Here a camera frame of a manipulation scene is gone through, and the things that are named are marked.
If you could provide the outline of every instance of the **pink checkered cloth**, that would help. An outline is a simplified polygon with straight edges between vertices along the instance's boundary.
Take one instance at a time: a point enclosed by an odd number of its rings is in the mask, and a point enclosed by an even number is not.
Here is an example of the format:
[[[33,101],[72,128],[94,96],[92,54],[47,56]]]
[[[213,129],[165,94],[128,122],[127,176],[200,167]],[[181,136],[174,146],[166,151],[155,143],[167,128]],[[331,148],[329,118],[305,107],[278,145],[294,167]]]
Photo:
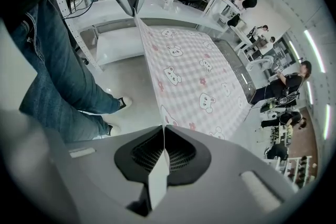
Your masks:
[[[204,33],[153,29],[135,18],[163,125],[229,139],[250,105],[229,63]]]

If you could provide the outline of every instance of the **blue jeans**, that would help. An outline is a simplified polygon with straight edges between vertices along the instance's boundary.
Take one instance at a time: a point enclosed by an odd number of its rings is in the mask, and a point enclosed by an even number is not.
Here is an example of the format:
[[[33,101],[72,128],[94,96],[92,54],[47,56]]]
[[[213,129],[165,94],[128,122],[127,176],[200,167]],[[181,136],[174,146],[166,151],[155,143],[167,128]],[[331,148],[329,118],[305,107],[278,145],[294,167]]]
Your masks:
[[[68,32],[49,0],[42,0],[25,15],[11,37],[37,71],[20,110],[44,127],[57,130],[64,142],[90,140],[106,135],[109,126],[101,116],[119,110],[119,100],[96,85],[70,45]],[[31,36],[29,29],[35,31]]]

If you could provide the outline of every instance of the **perforated metal post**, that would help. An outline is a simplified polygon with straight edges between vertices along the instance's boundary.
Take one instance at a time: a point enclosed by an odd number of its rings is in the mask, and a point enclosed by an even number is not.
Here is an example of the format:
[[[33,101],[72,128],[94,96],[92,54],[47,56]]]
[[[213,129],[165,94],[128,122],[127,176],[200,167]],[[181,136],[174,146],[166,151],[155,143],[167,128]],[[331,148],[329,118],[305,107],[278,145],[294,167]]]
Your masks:
[[[70,13],[70,10],[67,6],[67,2],[66,0],[56,0],[57,4],[59,6],[59,9],[61,11],[61,14],[63,17],[67,16]],[[95,61],[95,59],[93,58],[91,52],[89,51],[88,47],[86,46],[86,44],[84,43],[83,39],[81,38],[79,31],[77,30],[76,25],[74,24],[73,19],[67,19],[65,21],[74,37],[74,39],[76,40],[78,46],[82,49],[83,53],[85,54],[86,58],[88,59],[88,61],[94,66],[94,68],[96,68],[99,72],[102,72],[100,66],[97,64],[97,62]]]

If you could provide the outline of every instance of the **white floor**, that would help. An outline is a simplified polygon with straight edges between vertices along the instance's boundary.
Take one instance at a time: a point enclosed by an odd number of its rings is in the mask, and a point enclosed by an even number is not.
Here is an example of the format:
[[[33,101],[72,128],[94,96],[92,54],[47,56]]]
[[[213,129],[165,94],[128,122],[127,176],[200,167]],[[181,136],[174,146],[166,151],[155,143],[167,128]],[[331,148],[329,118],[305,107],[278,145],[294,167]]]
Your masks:
[[[232,46],[235,45],[232,33],[227,35],[226,40],[230,44],[232,43]],[[104,65],[104,72],[101,74],[98,74],[90,65],[88,67],[94,75],[96,83],[104,91],[117,98],[127,95],[133,100],[133,105],[130,109],[116,114],[103,115],[106,122],[116,124],[121,128],[121,134],[161,124],[159,108],[144,56]],[[253,67],[250,75],[256,88],[264,87],[267,84],[266,77],[258,66]],[[259,128],[261,123],[260,106],[261,102],[251,109],[244,123],[231,138],[231,141],[263,158],[265,148],[270,144],[270,130],[261,130]]]

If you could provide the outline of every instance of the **black cable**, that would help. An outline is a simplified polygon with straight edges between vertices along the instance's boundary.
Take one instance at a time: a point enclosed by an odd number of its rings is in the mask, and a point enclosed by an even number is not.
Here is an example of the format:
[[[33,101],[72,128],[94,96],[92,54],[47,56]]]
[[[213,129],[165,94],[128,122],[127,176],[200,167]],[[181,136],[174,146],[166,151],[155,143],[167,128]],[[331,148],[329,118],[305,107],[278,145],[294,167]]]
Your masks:
[[[79,17],[79,16],[82,16],[84,13],[86,13],[86,12],[88,12],[88,11],[89,11],[89,9],[90,9],[90,8],[91,8],[91,6],[93,5],[94,1],[95,1],[95,0],[92,0],[91,4],[90,4],[88,7],[86,7],[86,8],[87,8],[87,10],[86,10],[86,11],[84,11],[82,14],[80,14],[80,15],[77,15],[77,16],[72,16],[72,17],[63,18],[63,20],[66,20],[66,19],[73,19],[73,18],[77,18],[77,17]]]
[[[64,16],[64,17],[62,17],[62,19],[66,19],[70,14],[72,14],[72,11],[74,10],[74,9],[76,9],[76,7],[74,7],[71,11],[70,11],[70,13],[68,14],[68,15],[66,15],[66,16]]]

